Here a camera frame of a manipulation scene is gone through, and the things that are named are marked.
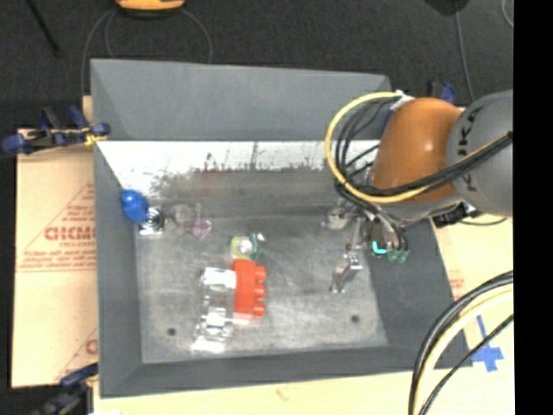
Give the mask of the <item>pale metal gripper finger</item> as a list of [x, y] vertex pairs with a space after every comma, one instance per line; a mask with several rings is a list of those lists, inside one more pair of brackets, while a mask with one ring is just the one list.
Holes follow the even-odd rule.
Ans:
[[356, 253], [345, 253], [332, 272], [330, 291], [333, 294], [343, 293], [358, 273], [363, 270], [360, 256]]
[[321, 226], [327, 230], [339, 231], [344, 229], [348, 224], [346, 212], [342, 207], [333, 207], [330, 209], [321, 222]]

